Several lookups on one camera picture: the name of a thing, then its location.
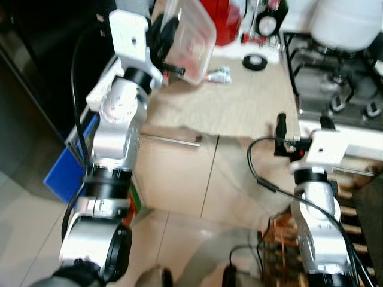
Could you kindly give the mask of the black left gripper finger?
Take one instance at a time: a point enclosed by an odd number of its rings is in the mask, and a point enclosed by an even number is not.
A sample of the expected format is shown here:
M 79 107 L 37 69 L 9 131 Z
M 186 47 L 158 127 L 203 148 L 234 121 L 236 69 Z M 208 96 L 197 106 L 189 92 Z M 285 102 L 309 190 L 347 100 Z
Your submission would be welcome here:
M 174 44 L 175 33 L 178 29 L 180 20 L 176 16 L 169 17 L 168 21 L 165 22 L 163 27 L 163 59 L 167 58 L 169 50 Z
M 162 59 L 161 30 L 164 17 L 157 17 L 148 28 L 148 48 L 151 59 Z

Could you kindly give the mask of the clear plastic food container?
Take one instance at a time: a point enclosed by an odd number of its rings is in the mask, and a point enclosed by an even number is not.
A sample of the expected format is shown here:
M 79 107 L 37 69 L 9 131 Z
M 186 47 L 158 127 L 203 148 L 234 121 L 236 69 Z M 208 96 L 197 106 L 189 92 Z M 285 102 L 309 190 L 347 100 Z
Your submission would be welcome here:
M 200 0 L 165 0 L 165 26 L 175 17 L 178 25 L 174 41 L 164 62 L 184 68 L 180 76 L 189 84 L 199 85 L 206 77 L 217 31 Z

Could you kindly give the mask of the steel gas stove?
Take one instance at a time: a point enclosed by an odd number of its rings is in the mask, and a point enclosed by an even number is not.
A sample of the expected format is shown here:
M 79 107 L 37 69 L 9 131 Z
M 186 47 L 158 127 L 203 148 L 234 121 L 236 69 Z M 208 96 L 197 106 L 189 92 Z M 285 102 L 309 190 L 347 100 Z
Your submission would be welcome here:
M 280 35 L 299 115 L 361 117 L 381 107 L 382 77 L 369 49 L 328 47 L 309 33 Z

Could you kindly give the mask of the small shiny silver packet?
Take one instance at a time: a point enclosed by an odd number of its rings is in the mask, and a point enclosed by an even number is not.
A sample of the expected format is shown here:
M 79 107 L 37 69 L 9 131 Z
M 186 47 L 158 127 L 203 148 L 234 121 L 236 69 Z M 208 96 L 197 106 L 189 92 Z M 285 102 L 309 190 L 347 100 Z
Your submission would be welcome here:
M 229 66 L 222 66 L 217 69 L 209 69 L 205 76 L 205 81 L 214 84 L 230 84 L 232 82 L 232 74 Z

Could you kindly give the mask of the red round container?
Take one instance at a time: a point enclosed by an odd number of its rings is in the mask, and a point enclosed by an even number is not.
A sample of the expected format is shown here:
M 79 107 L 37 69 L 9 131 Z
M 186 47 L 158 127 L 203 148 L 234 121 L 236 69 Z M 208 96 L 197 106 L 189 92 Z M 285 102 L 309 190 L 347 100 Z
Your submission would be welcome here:
M 215 45 L 231 44 L 240 33 L 244 0 L 200 0 L 217 31 Z

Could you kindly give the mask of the black tape roll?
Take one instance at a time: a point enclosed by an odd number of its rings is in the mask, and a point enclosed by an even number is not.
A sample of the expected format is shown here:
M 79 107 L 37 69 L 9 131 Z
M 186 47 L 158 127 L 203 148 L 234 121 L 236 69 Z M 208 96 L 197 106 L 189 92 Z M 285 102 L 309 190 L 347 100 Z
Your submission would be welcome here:
M 256 54 L 248 55 L 242 60 L 242 66 L 250 71 L 262 71 L 266 65 L 268 65 L 268 60 Z

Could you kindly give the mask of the wooden slatted rack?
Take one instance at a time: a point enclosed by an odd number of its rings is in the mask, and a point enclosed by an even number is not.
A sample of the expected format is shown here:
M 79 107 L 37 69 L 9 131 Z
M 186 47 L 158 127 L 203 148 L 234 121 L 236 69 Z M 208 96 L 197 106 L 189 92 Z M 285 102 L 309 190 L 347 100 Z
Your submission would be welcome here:
M 369 183 L 367 178 L 369 177 L 353 175 L 352 182 L 340 184 L 336 198 L 340 204 L 340 222 L 343 229 L 369 273 L 373 285 L 377 286 L 355 203 L 355 192 Z M 258 251 L 265 268 L 261 282 L 266 287 L 309 287 L 308 273 L 303 268 L 303 260 L 299 256 L 297 235 L 297 222 L 289 209 L 274 214 L 269 219 L 266 230 L 258 233 L 257 238 L 263 242 L 258 245 Z

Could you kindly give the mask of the white pot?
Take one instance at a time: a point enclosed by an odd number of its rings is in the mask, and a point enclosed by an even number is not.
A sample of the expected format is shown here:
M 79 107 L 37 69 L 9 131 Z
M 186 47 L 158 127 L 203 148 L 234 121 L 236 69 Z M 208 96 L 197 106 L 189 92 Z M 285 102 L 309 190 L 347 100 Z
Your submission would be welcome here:
M 382 27 L 383 0 L 318 0 L 310 35 L 324 47 L 356 52 L 369 47 Z

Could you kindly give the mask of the beige kitchen cabinet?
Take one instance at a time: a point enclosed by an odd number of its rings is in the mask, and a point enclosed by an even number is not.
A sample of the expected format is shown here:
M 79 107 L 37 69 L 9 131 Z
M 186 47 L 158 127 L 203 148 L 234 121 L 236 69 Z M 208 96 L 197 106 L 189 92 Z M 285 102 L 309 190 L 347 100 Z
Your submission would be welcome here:
M 199 146 L 141 139 L 136 180 L 153 209 L 245 226 L 284 210 L 291 199 L 256 183 L 251 139 L 204 136 Z

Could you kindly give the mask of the green flat board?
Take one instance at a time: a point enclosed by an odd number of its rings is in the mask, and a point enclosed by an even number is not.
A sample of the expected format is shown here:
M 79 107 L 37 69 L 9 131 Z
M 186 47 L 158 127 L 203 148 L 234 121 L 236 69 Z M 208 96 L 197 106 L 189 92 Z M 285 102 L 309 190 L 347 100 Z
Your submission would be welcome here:
M 141 184 L 135 177 L 132 178 L 132 202 L 136 206 L 137 213 L 142 212 L 146 207 Z

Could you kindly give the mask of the orange flat board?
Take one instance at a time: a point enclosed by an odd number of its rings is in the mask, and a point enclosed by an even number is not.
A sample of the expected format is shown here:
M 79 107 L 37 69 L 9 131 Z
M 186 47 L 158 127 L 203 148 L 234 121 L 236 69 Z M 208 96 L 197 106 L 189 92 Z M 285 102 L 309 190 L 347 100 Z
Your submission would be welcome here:
M 129 188 L 129 200 L 130 200 L 130 215 L 132 218 L 136 218 L 138 213 L 142 210 L 141 198 L 139 192 L 134 184 L 131 184 Z

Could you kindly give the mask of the robot right leg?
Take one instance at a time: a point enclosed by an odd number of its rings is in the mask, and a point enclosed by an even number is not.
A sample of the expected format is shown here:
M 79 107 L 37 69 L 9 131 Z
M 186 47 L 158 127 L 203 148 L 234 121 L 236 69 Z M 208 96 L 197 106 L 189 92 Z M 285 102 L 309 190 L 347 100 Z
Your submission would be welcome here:
M 233 264 L 228 264 L 223 271 L 221 287 L 239 287 L 237 275 L 238 268 Z

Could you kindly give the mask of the robot leg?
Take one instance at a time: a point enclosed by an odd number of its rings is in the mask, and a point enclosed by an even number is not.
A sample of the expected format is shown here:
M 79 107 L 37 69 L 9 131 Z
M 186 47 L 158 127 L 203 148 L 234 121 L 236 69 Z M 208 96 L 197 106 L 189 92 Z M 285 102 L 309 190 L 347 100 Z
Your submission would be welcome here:
M 238 268 L 233 264 L 228 264 L 223 271 L 221 287 L 239 287 L 237 275 Z
M 174 287 L 172 272 L 164 266 L 153 266 L 141 273 L 134 287 Z

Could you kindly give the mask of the blue flat board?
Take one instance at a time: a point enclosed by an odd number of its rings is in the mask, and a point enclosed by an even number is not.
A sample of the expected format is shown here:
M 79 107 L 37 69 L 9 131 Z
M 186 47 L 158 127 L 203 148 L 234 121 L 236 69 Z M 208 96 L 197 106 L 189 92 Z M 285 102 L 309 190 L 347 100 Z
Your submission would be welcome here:
M 44 185 L 63 203 L 69 202 L 79 189 L 85 174 L 82 144 L 76 127 L 66 138 L 65 148 L 43 180 Z

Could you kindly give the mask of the robot left leg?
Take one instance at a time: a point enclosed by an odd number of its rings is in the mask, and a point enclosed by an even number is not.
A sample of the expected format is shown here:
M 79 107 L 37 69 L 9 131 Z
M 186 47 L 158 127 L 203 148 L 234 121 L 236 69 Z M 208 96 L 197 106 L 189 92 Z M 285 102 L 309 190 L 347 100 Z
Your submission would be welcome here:
M 141 273 L 134 287 L 174 287 L 172 272 L 164 266 L 153 266 Z

